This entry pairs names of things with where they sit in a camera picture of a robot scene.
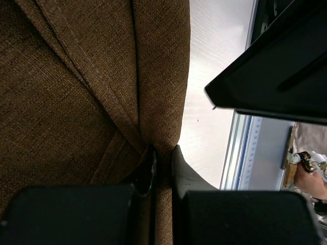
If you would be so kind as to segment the brown cloth napkin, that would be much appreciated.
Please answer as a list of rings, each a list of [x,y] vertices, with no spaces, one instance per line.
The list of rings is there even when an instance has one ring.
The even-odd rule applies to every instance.
[[[28,186],[117,184],[155,149],[172,244],[190,40],[189,1],[1,1],[1,211]]]

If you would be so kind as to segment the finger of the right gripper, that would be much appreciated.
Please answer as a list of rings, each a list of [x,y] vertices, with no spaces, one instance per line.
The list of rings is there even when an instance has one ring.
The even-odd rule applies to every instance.
[[[256,40],[205,87],[240,114],[326,124],[326,1],[263,1]]]

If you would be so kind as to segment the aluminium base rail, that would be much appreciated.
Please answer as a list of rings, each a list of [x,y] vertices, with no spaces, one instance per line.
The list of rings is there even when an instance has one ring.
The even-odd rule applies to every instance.
[[[221,190],[248,189],[261,123],[261,117],[233,113],[220,182]]]

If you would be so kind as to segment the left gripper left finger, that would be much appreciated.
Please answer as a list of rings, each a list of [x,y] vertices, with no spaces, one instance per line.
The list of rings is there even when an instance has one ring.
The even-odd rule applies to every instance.
[[[21,190],[1,219],[1,244],[156,244],[156,152],[121,184]]]

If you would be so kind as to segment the bystander bare hand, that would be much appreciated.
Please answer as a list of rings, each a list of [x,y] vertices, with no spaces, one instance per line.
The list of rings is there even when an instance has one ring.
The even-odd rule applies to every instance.
[[[306,172],[300,163],[297,164],[294,185],[314,198],[326,200],[326,183],[324,183],[320,174],[317,171],[311,174]]]

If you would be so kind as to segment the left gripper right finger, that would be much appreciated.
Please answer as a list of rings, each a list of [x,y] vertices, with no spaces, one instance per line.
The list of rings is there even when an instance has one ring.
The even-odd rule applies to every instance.
[[[174,244],[322,244],[308,202],[289,191],[218,190],[172,153]]]

